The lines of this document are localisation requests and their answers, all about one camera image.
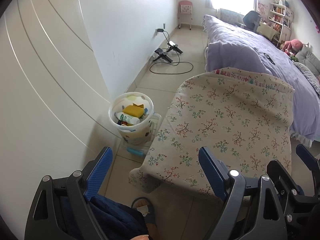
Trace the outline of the green yellow sponge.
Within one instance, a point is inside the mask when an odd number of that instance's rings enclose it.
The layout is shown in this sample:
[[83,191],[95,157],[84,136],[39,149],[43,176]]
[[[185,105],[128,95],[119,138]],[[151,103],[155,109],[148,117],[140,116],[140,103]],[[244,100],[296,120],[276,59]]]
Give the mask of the green yellow sponge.
[[132,104],[132,105],[128,105],[123,109],[123,113],[136,117],[136,118],[141,118],[145,111],[144,111],[144,105],[136,105],[136,104]]

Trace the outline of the white patterned trash bin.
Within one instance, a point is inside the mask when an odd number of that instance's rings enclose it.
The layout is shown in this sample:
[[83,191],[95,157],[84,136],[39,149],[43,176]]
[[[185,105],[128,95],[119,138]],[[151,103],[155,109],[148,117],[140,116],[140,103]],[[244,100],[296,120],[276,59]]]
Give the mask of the white patterned trash bin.
[[138,145],[151,134],[153,101],[140,92],[118,96],[110,105],[108,117],[125,142]]

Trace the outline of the purple bed duvet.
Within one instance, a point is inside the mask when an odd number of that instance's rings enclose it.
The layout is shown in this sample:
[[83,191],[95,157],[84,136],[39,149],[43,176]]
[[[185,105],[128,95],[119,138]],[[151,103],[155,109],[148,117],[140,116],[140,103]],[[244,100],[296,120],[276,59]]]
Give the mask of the purple bed duvet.
[[295,90],[291,134],[310,142],[319,138],[319,94],[284,52],[263,36],[211,15],[204,15],[203,27],[209,42],[206,71],[233,67],[285,81]]

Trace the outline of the pink plush toy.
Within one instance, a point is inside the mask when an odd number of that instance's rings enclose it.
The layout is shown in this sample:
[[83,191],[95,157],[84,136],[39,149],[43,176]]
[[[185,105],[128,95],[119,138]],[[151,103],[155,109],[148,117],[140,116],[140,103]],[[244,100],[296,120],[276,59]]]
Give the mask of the pink plush toy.
[[281,45],[281,51],[285,52],[287,55],[291,53],[296,55],[303,48],[303,43],[298,39],[293,39],[291,41],[285,41]]

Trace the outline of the person's blue trouser leg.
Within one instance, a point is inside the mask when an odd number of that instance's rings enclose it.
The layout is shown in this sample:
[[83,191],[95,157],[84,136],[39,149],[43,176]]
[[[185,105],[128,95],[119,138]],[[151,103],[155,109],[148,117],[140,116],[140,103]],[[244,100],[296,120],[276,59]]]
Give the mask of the person's blue trouser leg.
[[148,234],[144,217],[132,207],[99,194],[91,198],[89,206],[108,239],[133,239]]

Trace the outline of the foot in sandal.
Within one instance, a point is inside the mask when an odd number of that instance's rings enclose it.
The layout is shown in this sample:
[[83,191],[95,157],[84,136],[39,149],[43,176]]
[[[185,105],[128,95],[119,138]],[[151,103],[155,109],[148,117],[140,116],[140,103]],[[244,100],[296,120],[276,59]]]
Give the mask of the foot in sandal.
[[148,239],[159,239],[156,214],[152,202],[146,197],[139,197],[132,202],[131,207],[139,211],[144,217],[148,229]]

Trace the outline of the yellow paper carton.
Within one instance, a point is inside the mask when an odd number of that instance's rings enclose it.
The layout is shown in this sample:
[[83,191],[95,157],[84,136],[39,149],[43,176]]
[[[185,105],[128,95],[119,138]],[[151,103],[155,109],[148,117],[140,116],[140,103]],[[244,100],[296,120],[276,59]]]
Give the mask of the yellow paper carton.
[[149,105],[149,102],[144,95],[131,95],[130,100],[137,106],[143,105],[144,107],[147,107]]

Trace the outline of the white bookshelf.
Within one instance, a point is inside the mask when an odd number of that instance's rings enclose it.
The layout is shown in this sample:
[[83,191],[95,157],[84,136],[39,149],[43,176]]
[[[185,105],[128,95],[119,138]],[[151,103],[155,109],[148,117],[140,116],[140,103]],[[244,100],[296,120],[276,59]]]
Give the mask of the white bookshelf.
[[277,42],[277,46],[290,40],[293,18],[293,11],[288,6],[284,5],[283,1],[279,1],[279,3],[270,3],[268,22],[276,31],[272,40]]

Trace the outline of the grey cushion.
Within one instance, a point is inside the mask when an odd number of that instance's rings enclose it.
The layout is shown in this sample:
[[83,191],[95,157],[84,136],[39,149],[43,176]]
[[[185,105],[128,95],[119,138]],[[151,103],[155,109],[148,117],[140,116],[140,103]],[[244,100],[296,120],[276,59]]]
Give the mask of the grey cushion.
[[312,50],[309,47],[303,46],[303,48],[296,54],[296,58],[299,63],[308,67],[315,77],[320,76],[320,61],[312,53]]

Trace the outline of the blue desk chair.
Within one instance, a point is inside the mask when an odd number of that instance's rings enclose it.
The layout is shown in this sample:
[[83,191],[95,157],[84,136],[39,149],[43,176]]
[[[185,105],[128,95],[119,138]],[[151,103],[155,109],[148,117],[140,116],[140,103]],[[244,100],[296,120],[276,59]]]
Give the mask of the blue desk chair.
[[241,27],[246,30],[256,32],[260,25],[260,20],[261,16],[258,12],[250,11],[242,18],[243,23],[241,24]]

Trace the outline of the black device on floor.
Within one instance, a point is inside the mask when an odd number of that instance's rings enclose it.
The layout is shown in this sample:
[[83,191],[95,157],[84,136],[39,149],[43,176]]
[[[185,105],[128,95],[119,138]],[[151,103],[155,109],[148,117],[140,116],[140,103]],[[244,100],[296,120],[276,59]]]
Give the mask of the black device on floor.
[[158,56],[153,60],[153,62],[156,62],[156,61],[162,59],[162,60],[166,61],[167,63],[173,63],[173,60],[170,57],[168,57],[167,51],[164,51],[161,48],[158,48],[155,50],[155,53]]

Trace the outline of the pink child chair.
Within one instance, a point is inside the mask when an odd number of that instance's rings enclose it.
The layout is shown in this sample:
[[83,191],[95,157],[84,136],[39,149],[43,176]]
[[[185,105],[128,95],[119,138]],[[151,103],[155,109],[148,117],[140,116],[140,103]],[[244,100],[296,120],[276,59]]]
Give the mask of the pink child chair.
[[192,29],[193,21],[193,3],[188,0],[179,1],[178,3],[178,28],[187,25],[189,30]]

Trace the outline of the floral tablecloth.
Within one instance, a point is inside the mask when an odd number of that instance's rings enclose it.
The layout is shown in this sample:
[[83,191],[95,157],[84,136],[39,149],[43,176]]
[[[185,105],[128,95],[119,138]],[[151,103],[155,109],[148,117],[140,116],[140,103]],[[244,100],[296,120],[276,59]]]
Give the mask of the floral tablecloth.
[[184,81],[146,157],[129,183],[149,193],[163,183],[212,196],[199,150],[208,147],[247,177],[266,173],[277,159],[291,171],[290,126],[294,89],[268,75],[223,68]]

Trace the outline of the white plastic bottle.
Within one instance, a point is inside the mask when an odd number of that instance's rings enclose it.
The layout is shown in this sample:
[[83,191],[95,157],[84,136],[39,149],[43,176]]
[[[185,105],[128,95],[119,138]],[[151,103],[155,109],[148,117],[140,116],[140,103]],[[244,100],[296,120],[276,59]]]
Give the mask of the white plastic bottle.
[[129,114],[126,114],[124,112],[117,112],[116,113],[116,117],[118,120],[125,122],[127,124],[131,124],[131,125],[137,125],[140,123],[140,119],[135,117],[135,116],[131,116]]

